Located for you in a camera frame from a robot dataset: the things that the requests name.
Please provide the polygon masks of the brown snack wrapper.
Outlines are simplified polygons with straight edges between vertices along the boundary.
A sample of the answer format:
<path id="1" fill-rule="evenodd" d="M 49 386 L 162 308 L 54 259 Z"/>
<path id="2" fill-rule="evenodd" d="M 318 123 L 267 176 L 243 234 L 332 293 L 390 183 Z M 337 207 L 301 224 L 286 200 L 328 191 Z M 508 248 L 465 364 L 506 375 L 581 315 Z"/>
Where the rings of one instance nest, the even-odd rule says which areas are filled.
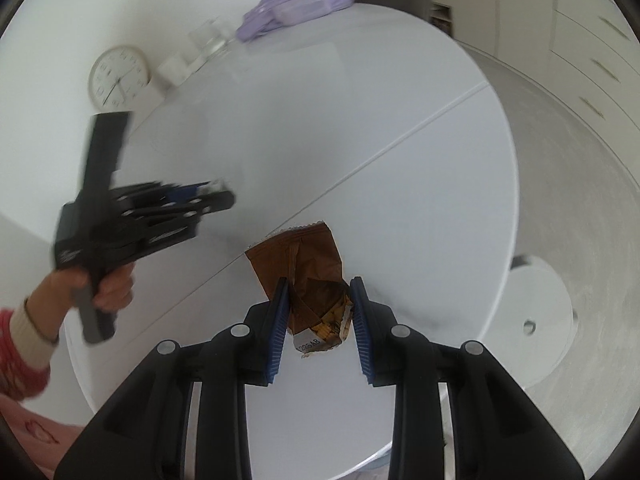
<path id="1" fill-rule="evenodd" d="M 352 326 L 352 300 L 333 234 L 323 222 L 279 232 L 245 252 L 262 289 L 273 297 L 278 281 L 292 287 L 288 331 L 301 354 L 342 344 Z"/>

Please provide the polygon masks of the white round stool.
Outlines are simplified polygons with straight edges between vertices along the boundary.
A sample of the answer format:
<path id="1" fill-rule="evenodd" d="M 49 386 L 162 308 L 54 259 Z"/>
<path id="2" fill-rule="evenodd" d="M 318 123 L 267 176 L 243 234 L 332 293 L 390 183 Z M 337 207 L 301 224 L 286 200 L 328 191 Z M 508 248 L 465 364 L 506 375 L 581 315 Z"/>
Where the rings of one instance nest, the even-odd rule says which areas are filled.
<path id="1" fill-rule="evenodd" d="M 577 327 L 577 314 L 560 274 L 544 259 L 518 255 L 483 342 L 511 377 L 528 389 L 560 365 Z"/>

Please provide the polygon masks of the white mug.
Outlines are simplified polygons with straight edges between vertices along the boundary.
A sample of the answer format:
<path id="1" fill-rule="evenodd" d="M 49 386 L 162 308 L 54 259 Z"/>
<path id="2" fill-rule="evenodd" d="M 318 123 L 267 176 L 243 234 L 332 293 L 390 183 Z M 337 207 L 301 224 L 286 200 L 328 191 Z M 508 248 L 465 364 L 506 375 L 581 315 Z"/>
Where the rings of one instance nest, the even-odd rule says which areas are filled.
<path id="1" fill-rule="evenodd" d="M 192 70 L 182 54 L 176 52 L 160 63 L 160 66 L 157 67 L 157 73 L 168 84 L 180 87 L 191 77 Z"/>

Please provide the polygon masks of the clear glass cup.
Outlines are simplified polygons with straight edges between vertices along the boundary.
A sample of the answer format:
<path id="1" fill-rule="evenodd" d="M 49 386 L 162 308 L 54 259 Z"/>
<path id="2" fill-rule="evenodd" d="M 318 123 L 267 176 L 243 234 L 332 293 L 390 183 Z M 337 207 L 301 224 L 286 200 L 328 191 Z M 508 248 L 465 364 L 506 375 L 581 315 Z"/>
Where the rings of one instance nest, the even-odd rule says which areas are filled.
<path id="1" fill-rule="evenodd" d="M 222 18 L 214 18 L 191 30 L 189 38 L 204 58 L 212 58 L 228 50 L 234 29 Z"/>

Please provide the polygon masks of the cream drawer cabinet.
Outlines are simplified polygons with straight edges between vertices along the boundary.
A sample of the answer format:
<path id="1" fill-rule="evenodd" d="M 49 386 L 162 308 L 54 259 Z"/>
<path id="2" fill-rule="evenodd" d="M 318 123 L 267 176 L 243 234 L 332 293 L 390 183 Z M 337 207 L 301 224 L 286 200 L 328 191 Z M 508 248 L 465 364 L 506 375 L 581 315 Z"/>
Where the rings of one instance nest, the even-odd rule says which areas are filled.
<path id="1" fill-rule="evenodd" d="M 551 91 L 639 174 L 639 41 L 613 0 L 555 0 Z"/>

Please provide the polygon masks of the round wall clock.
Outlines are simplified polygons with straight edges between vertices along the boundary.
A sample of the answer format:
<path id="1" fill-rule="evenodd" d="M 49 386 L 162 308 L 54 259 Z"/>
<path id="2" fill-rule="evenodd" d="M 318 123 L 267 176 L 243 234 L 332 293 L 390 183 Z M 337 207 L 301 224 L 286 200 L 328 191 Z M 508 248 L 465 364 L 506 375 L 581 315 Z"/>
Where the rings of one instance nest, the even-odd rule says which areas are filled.
<path id="1" fill-rule="evenodd" d="M 150 81 L 143 52 L 134 46 L 116 46 L 103 52 L 91 67 L 89 96 L 99 112 L 119 112 L 131 105 Z"/>

